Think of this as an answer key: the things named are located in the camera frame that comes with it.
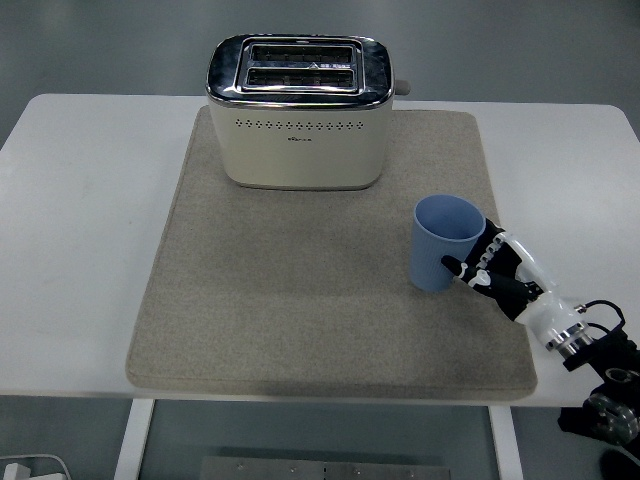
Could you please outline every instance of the toaster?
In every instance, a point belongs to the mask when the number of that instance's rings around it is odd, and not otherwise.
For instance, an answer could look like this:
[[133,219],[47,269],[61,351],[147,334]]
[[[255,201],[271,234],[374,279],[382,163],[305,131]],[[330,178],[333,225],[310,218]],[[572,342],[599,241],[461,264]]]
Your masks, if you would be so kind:
[[365,37],[238,35],[213,52],[207,97],[226,174],[288,190],[355,190],[385,158],[394,76]]

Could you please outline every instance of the gray felt mat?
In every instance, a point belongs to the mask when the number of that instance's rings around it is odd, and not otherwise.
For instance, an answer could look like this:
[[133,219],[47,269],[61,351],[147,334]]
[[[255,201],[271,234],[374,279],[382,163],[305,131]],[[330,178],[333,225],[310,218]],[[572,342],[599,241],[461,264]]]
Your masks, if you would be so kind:
[[473,116],[394,111],[368,189],[239,187],[200,110],[130,347],[136,386],[231,395],[512,400],[524,327],[455,283],[408,278],[412,209],[447,192],[497,213]]

